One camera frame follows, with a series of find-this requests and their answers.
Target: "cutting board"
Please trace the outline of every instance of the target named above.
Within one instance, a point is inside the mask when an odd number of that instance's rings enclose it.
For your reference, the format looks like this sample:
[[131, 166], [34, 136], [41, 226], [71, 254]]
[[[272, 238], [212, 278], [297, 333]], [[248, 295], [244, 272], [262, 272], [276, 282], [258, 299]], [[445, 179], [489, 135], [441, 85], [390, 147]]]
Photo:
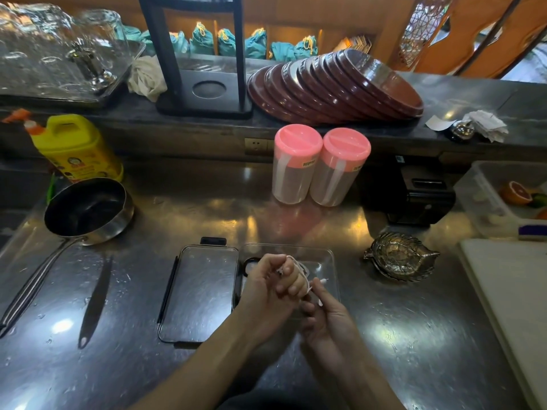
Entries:
[[547, 410], [547, 243], [469, 239], [460, 245], [528, 404]]

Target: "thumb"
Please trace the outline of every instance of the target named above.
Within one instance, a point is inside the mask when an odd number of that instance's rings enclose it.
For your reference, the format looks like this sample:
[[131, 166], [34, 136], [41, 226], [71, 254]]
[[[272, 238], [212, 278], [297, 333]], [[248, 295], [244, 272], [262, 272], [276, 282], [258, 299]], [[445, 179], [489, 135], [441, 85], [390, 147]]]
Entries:
[[253, 270], [250, 271], [250, 276], [261, 276], [266, 277], [272, 271], [279, 269], [285, 261], [287, 260], [287, 255], [272, 255], [265, 254], [262, 259], [258, 261]]
[[336, 298], [325, 289], [319, 278], [313, 278], [311, 288], [313, 293], [316, 294], [323, 303], [323, 309], [326, 312], [341, 312], [344, 310], [344, 305], [339, 303]]

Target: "black stand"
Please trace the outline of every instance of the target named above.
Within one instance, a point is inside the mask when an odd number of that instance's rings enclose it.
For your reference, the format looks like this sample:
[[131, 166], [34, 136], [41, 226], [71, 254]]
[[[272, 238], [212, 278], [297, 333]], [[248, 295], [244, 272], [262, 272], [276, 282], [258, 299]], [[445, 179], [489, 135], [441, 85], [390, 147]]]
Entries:
[[[246, 119], [252, 114], [247, 96], [241, 0], [139, 0], [168, 90], [156, 103], [162, 114]], [[237, 73], [178, 68], [163, 8], [233, 13]]]

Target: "person's left hand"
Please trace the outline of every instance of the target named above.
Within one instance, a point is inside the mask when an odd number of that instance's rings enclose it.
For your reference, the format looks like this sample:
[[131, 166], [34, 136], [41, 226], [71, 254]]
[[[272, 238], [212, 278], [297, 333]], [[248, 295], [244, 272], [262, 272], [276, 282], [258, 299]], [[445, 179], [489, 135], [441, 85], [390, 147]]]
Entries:
[[[280, 276], [277, 269], [283, 266]], [[233, 314], [257, 346], [270, 338], [307, 294], [306, 278], [287, 255], [264, 255], [250, 271]]]

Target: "orange fruit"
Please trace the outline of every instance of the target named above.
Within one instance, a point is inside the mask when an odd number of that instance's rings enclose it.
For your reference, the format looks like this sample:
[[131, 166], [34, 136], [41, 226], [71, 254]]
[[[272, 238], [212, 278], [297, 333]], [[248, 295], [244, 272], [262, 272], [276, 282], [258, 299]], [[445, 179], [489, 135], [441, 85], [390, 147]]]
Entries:
[[538, 213], [538, 215], [536, 216], [536, 219], [537, 220], [547, 220], [547, 209], [543, 209], [542, 211], [540, 211]]
[[504, 202], [513, 206], [525, 206], [532, 201], [532, 196], [528, 190], [516, 181], [505, 184], [499, 191], [499, 196]]

